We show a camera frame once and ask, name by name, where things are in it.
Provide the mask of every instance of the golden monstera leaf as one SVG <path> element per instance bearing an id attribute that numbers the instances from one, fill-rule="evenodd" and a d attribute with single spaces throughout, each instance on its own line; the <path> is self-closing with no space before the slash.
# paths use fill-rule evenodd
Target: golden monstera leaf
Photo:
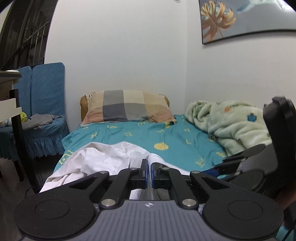
<path id="1" fill-rule="evenodd" d="M 218 32 L 221 34 L 223 38 L 222 30 L 229 29 L 234 22 L 236 21 L 236 17 L 234 16 L 233 10 L 230 8 L 228 13 L 225 13 L 225 4 L 221 2 L 217 2 L 219 8 L 216 7 L 213 1 L 209 1 L 210 6 L 205 3 L 200 8 L 200 13 L 204 19 L 202 19 L 202 30 L 209 28 L 208 32 L 203 34 L 202 39 L 208 40 L 210 42 L 215 39 Z"/>

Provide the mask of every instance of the plaid pillowcase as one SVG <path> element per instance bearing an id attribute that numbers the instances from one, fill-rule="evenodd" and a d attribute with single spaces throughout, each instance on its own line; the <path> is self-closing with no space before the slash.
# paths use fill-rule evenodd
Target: plaid pillowcase
<path id="1" fill-rule="evenodd" d="M 100 91 L 86 95 L 88 112 L 81 124 L 107 121 L 176 122 L 163 95 L 142 91 Z"/>

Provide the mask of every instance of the logo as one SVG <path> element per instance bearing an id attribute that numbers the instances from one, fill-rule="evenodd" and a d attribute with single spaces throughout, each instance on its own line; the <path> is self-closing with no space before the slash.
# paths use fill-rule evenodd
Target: logo
<path id="1" fill-rule="evenodd" d="M 154 204 L 153 204 L 153 203 L 150 203 L 150 202 L 145 203 L 145 206 L 148 207 L 148 208 L 151 208 L 153 205 L 154 205 Z"/>

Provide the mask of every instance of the dark floor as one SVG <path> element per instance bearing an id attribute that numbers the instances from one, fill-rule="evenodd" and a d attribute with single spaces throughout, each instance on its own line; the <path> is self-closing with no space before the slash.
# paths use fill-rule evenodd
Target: dark floor
<path id="1" fill-rule="evenodd" d="M 60 156 L 42 157 L 39 161 L 34 160 L 36 172 L 39 172 L 43 181 L 49 177 Z M 20 182 L 12 161 L 0 158 L 0 170 L 3 178 L 0 179 L 0 240 L 1 241 L 18 241 L 21 238 L 13 219 L 15 206 L 24 199 L 27 189 L 30 188 L 28 179 Z"/>

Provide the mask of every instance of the blue slipcover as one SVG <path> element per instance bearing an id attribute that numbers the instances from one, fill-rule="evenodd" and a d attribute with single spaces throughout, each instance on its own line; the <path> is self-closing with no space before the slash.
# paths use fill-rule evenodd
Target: blue slipcover
<path id="1" fill-rule="evenodd" d="M 24 131 L 27 150 L 30 158 L 43 155 L 63 154 L 62 139 L 69 134 L 64 109 L 64 76 L 63 63 L 42 64 L 18 69 L 22 78 L 15 88 L 19 89 L 20 106 L 31 116 L 33 114 L 53 114 L 59 116 L 53 123 L 39 129 Z M 0 157 L 13 161 L 19 160 L 13 144 L 11 127 L 0 128 Z"/>

